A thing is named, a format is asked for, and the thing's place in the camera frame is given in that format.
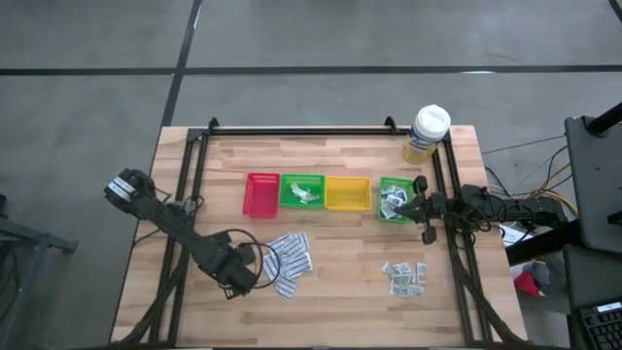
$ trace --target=red basket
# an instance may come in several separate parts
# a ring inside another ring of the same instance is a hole
[[[279,208],[280,182],[279,174],[249,173],[242,214],[251,218],[274,218]]]

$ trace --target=gray floor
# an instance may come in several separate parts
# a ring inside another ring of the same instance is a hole
[[[0,68],[173,67],[191,0],[0,3]],[[189,66],[622,64],[605,0],[205,0]],[[148,170],[170,77],[0,77],[0,193],[9,215],[80,240],[52,252],[29,300],[24,349],[107,341],[135,221],[102,189]],[[482,150],[563,133],[563,119],[620,100],[622,73],[185,77],[173,125],[409,123],[437,103],[472,123]],[[556,140],[485,156],[528,191]],[[565,163],[564,157],[556,164]],[[561,193],[573,198],[571,184]],[[567,345],[565,319],[521,302],[530,338]]]

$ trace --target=yellow basket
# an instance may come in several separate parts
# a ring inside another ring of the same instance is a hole
[[[328,210],[371,209],[370,183],[368,178],[327,176],[325,206]]]

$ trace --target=wooden table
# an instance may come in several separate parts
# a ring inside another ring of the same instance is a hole
[[[176,189],[186,133],[185,127],[166,127],[158,142],[152,177],[160,189],[170,193]],[[486,185],[474,127],[452,126],[451,133],[462,183]],[[402,141],[398,136],[211,137],[201,188],[205,205],[197,213],[196,231],[208,234],[243,228],[263,242],[287,232],[306,231],[314,269],[298,279],[290,301],[277,296],[272,288],[226,301],[216,283],[190,262],[177,345],[464,344],[442,222],[432,222],[438,240],[424,246],[421,227],[384,223],[377,217],[382,176],[414,179],[423,174],[429,179],[430,190],[436,190],[432,163],[406,162],[399,151]],[[451,190],[447,164],[441,159]],[[254,171],[369,177],[373,208],[361,213],[281,207],[273,220],[249,219],[242,215],[242,201],[246,175]],[[192,174],[191,165],[186,193],[190,193]],[[137,237],[153,229],[153,224],[141,223]],[[233,238],[243,240],[242,236]],[[164,245],[165,235],[156,234],[134,248],[113,340],[128,334],[154,299]],[[526,338],[499,232],[477,232],[475,251],[486,297],[511,329]],[[382,272],[385,262],[427,263],[425,294],[391,296],[389,277]],[[478,333],[472,301],[469,308]]]

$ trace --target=white lid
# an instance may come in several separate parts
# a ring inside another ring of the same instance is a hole
[[[436,105],[422,108],[417,114],[414,124],[417,133],[432,140],[438,140],[445,136],[450,125],[449,113]]]

